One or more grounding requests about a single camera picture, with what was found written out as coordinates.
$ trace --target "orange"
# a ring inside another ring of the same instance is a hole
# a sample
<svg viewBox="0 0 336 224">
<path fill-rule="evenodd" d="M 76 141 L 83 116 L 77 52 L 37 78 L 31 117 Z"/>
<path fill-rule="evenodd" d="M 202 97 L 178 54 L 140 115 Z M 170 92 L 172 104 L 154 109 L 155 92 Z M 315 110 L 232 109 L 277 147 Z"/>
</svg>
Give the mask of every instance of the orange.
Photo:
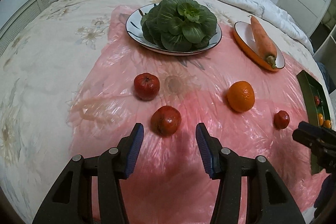
<svg viewBox="0 0 336 224">
<path fill-rule="evenodd" d="M 325 120 L 323 123 L 323 126 L 326 128 L 331 128 L 331 121 L 330 120 Z"/>
<path fill-rule="evenodd" d="M 323 125 L 324 122 L 324 117 L 322 115 L 322 113 L 317 114 L 317 118 L 319 119 L 319 125 Z"/>
<path fill-rule="evenodd" d="M 255 102 L 253 88 L 246 81 L 234 83 L 227 91 L 226 96 L 233 110 L 241 113 L 250 110 Z"/>
</svg>

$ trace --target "red fruit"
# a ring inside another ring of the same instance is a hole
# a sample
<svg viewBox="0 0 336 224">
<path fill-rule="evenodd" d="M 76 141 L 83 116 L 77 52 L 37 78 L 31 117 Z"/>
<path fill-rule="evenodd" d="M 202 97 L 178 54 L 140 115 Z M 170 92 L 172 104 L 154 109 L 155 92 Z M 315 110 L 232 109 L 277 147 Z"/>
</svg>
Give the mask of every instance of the red fruit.
<svg viewBox="0 0 336 224">
<path fill-rule="evenodd" d="M 135 94 L 142 100 L 153 100 L 159 93 L 160 81 L 150 73 L 143 73 L 134 79 Z"/>
<path fill-rule="evenodd" d="M 319 104 L 320 104 L 320 98 L 318 96 L 314 96 L 314 101 L 315 101 L 315 105 L 319 106 Z"/>
<path fill-rule="evenodd" d="M 160 107 L 151 118 L 151 129 L 161 137 L 173 135 L 181 124 L 181 114 L 172 106 Z"/>
<path fill-rule="evenodd" d="M 285 129 L 289 125 L 289 122 L 289 115 L 284 110 L 280 110 L 274 115 L 274 124 L 278 129 Z"/>
</svg>

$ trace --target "pink plastic bag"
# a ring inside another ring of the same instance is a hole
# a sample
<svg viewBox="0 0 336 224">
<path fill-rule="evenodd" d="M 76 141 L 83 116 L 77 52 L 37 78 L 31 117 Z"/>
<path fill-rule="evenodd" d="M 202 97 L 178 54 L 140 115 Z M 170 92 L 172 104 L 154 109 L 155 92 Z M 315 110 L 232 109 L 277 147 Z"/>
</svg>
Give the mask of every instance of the pink plastic bag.
<svg viewBox="0 0 336 224">
<path fill-rule="evenodd" d="M 97 156 L 130 134 L 134 124 L 144 125 L 145 136 L 134 173 L 121 188 L 131 224 L 209 223 L 218 181 L 204 172 L 195 139 L 197 123 L 240 156 L 264 155 L 284 180 L 303 211 L 315 201 L 326 174 L 310 175 L 310 152 L 292 140 L 300 121 L 308 121 L 296 75 L 303 67 L 290 56 L 284 69 L 265 71 L 238 48 L 230 26 L 221 24 L 220 44 L 204 54 L 174 57 L 140 46 L 125 30 L 134 9 L 116 8 L 111 17 L 109 44 L 84 81 L 70 111 L 73 144 L 70 154 Z M 149 72 L 160 79 L 159 95 L 150 102 L 133 95 L 133 80 Z M 223 99 L 240 80 L 255 92 L 254 107 L 232 112 Z M 163 105 L 182 115 L 179 130 L 161 138 L 149 129 L 152 114 Z M 279 110 L 291 121 L 276 130 Z M 243 180 L 240 222 L 246 215 L 246 180 Z M 97 185 L 93 185 L 93 213 L 99 218 Z"/>
</svg>

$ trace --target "leafy green vegetable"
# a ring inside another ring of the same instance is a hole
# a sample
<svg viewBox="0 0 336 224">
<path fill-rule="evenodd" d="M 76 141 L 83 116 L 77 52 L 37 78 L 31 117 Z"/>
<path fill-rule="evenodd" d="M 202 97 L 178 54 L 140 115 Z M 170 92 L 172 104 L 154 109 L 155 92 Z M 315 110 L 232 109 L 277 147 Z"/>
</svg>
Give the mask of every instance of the leafy green vegetable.
<svg viewBox="0 0 336 224">
<path fill-rule="evenodd" d="M 216 33 L 217 18 L 195 0 L 162 0 L 141 22 L 143 37 L 175 52 L 202 49 Z"/>
</svg>

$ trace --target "silver screw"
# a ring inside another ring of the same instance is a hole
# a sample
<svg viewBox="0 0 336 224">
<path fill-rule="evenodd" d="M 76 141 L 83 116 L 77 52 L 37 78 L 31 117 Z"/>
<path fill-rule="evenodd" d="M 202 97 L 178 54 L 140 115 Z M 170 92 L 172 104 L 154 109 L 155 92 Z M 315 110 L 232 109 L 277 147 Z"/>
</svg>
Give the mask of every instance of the silver screw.
<svg viewBox="0 0 336 224">
<path fill-rule="evenodd" d="M 73 156 L 73 157 L 72 157 L 72 160 L 73 160 L 73 161 L 79 161 L 81 158 L 82 158 L 81 155 L 76 155 L 76 156 Z"/>
<path fill-rule="evenodd" d="M 266 158 L 264 156 L 258 156 L 257 160 L 260 162 L 266 162 Z"/>
<path fill-rule="evenodd" d="M 109 153 L 112 154 L 112 155 L 117 154 L 118 152 L 119 152 L 119 150 L 116 147 L 112 147 L 109 150 Z"/>
<path fill-rule="evenodd" d="M 229 154 L 231 153 L 231 150 L 228 149 L 228 148 L 226 148 L 226 147 L 224 147 L 224 148 L 221 149 L 221 152 L 222 152 L 224 155 L 229 155 Z"/>
</svg>

